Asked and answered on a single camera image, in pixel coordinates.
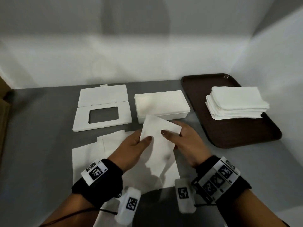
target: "white plastic box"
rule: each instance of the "white plastic box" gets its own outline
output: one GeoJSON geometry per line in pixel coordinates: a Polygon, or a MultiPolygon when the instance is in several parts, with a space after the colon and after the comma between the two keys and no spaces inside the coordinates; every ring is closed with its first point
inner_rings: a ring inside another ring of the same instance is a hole
{"type": "Polygon", "coordinates": [[[144,122],[146,115],[171,120],[183,119],[190,112],[190,107],[180,90],[136,94],[134,100],[139,123],[144,122]]]}

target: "cardboard box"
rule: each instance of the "cardboard box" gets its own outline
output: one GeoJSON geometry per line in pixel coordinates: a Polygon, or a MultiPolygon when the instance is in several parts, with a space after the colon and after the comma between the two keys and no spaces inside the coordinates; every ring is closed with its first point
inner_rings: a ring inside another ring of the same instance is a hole
{"type": "Polygon", "coordinates": [[[0,162],[2,156],[3,143],[6,134],[6,125],[9,118],[9,109],[11,106],[3,98],[11,90],[12,89],[0,77],[0,162]]]}

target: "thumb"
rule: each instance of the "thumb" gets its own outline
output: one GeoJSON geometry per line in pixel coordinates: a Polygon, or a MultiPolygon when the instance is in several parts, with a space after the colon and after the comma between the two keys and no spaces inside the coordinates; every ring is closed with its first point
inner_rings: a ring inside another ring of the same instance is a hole
{"type": "Polygon", "coordinates": [[[180,136],[168,131],[168,130],[161,130],[161,134],[166,138],[167,140],[171,141],[172,143],[178,145],[180,136]]]}
{"type": "Polygon", "coordinates": [[[147,136],[146,138],[142,139],[137,145],[137,149],[143,152],[152,142],[152,137],[147,136]]]}

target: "gray table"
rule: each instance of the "gray table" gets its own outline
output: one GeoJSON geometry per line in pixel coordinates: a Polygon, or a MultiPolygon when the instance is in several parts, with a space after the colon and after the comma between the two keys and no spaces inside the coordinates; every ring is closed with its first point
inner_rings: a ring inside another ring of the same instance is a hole
{"type": "MultiPolygon", "coordinates": [[[[179,80],[127,83],[132,124],[72,131],[82,88],[51,87],[16,90],[11,97],[0,169],[0,223],[3,227],[38,226],[71,193],[71,150],[97,141],[100,135],[121,129],[140,129],[134,94],[180,90],[179,80]]],[[[194,111],[184,119],[195,128],[212,153],[225,156],[252,185],[254,193],[274,212],[303,204],[303,168],[281,141],[233,149],[210,144],[194,111]]],[[[193,179],[195,171],[177,151],[181,177],[193,179]]],[[[223,226],[216,207],[200,207],[195,214],[178,211],[174,188],[142,196],[134,226],[223,226]]]]}

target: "dark brown plastic tray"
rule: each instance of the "dark brown plastic tray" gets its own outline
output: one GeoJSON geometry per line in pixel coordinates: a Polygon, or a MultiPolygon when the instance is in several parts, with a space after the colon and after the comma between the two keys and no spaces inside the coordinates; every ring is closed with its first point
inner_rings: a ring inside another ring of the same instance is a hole
{"type": "Polygon", "coordinates": [[[208,74],[184,76],[183,89],[196,112],[209,141],[219,148],[233,148],[278,140],[280,129],[263,113],[262,119],[212,119],[205,104],[213,86],[240,87],[230,75],[208,74]]]}

